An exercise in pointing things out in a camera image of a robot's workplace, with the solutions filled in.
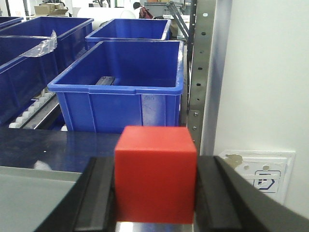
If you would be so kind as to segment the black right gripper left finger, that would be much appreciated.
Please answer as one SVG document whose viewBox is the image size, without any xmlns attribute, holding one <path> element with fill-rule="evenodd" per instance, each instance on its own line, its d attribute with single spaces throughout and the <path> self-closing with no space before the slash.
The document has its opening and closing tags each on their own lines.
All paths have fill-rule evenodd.
<svg viewBox="0 0 309 232">
<path fill-rule="evenodd" d="M 115 231 L 114 158 L 92 157 L 38 232 Z"/>
</svg>

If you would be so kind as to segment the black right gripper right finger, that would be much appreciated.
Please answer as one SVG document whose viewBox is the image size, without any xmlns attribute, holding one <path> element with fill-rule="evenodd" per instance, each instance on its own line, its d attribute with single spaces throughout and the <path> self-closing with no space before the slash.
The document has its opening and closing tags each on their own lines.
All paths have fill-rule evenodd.
<svg viewBox="0 0 309 232">
<path fill-rule="evenodd" d="M 196 232 L 307 232 L 309 220 L 249 184 L 222 158 L 197 158 Z"/>
</svg>

